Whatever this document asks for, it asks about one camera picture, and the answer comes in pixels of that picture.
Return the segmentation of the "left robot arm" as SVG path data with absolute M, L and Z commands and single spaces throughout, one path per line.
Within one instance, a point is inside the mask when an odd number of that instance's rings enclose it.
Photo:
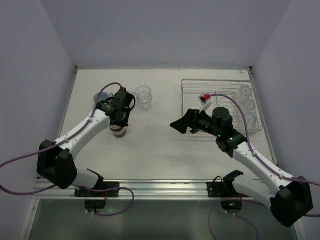
M 70 132 L 40 144 L 37 174 L 62 190 L 70 186 L 101 189 L 104 178 L 90 169 L 78 169 L 75 159 L 105 129 L 110 129 L 116 138 L 124 137 L 135 105 L 135 96 L 123 87 L 114 96 L 99 101 L 90 115 Z

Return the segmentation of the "cream brown ceramic cup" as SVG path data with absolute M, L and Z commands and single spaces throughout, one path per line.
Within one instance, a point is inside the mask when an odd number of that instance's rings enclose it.
M 121 126 L 111 125 L 109 129 L 116 138 L 123 138 L 127 133 L 126 128 Z

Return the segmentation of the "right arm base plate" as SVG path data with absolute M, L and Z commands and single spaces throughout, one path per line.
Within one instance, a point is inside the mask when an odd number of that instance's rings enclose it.
M 209 198 L 237 198 L 241 194 L 238 193 L 234 186 L 233 182 L 239 176 L 242 176 L 244 173 L 235 170 L 227 174 L 225 177 L 217 176 L 213 181 L 208 181 L 206 183 L 207 195 Z

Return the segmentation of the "light blue mug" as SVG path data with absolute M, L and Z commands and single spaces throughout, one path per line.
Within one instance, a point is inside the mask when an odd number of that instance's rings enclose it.
M 108 99 L 109 97 L 110 97 L 110 95 L 108 92 L 102 92 L 101 94 L 97 93 L 94 95 L 93 101 L 100 102 L 100 101 Z

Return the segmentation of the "dark blue mug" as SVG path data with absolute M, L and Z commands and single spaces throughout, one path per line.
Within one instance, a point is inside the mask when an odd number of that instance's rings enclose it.
M 110 98 L 113 98 L 115 96 L 115 94 L 113 92 L 110 92 L 108 95 Z

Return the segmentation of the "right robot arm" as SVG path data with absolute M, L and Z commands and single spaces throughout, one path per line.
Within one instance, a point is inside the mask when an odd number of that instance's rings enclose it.
M 310 182 L 302 176 L 292 176 L 260 156 L 249 139 L 234 129 L 228 109 L 217 107 L 212 116 L 205 111 L 189 109 L 170 127 L 181 134 L 190 130 L 192 134 L 201 131 L 214 136 L 222 152 L 243 164 L 261 180 L 261 183 L 255 183 L 241 173 L 228 181 L 231 188 L 268 207 L 283 226 L 292 226 L 314 208 Z

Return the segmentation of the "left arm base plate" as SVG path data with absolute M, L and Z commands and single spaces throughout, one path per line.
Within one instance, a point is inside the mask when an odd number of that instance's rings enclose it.
M 102 181 L 98 182 L 90 190 L 79 188 L 74 192 L 74 196 L 78 198 L 117 198 L 119 196 L 120 183 L 117 181 Z

